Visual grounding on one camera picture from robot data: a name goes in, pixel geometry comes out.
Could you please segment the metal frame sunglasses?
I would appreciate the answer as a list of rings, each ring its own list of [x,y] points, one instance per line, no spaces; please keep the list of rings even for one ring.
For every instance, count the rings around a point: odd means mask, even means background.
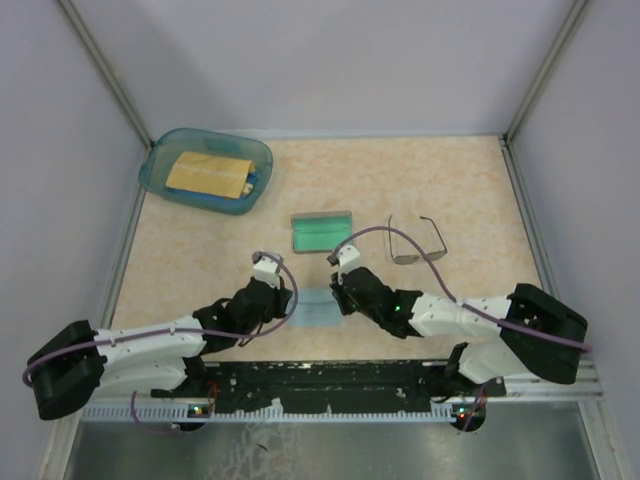
[[[443,236],[436,222],[430,217],[416,213],[391,214],[387,226],[408,235],[432,262],[440,260],[448,253]],[[386,246],[393,263],[405,266],[423,260],[418,250],[404,237],[389,231],[386,232],[386,236]]]

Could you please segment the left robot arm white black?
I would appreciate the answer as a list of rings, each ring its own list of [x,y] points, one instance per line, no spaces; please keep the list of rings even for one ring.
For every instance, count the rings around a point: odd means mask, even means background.
[[[105,330],[74,321],[29,358],[23,381],[45,421],[99,397],[194,397],[208,384],[203,356],[282,326],[297,300],[297,288],[251,279],[233,297],[156,327]]]

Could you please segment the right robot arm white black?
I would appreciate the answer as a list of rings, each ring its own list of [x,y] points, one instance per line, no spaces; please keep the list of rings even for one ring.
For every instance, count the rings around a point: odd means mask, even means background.
[[[461,337],[446,372],[458,395],[523,373],[560,385],[576,381],[588,322],[534,285],[519,283],[502,297],[452,301],[392,289],[359,267],[332,274],[330,288],[342,314],[359,313],[394,337]]]

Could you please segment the grey glasses case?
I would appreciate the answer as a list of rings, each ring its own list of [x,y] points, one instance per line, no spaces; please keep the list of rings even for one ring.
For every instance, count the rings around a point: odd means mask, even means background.
[[[350,211],[294,213],[292,249],[296,254],[331,252],[353,233]]]

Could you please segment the light blue cleaning cloth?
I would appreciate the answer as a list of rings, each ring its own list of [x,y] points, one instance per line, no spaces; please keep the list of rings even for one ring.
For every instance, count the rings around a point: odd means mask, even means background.
[[[342,314],[330,289],[302,289],[288,324],[296,327],[339,326]]]

